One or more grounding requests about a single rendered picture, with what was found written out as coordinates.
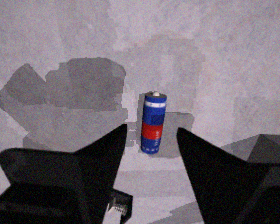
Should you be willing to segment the blue and red battery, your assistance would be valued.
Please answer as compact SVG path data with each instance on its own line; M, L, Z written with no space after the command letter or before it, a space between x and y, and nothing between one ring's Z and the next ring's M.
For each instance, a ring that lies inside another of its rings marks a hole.
M141 150L156 154L161 143L167 95L157 91L145 93L141 129Z

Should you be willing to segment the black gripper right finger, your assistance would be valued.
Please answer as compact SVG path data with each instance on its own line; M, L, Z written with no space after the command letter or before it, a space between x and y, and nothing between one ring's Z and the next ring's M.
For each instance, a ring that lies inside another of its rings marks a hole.
M181 127L177 142L205 224L241 224L267 188L280 186L280 163L248 163Z

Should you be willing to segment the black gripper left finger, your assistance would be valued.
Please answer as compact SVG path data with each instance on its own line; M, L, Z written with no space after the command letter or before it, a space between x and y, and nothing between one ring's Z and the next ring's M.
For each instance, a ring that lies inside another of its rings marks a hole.
M0 152L0 167L10 185L73 188L84 224L103 224L126 137L127 124L122 124L75 152L10 148Z

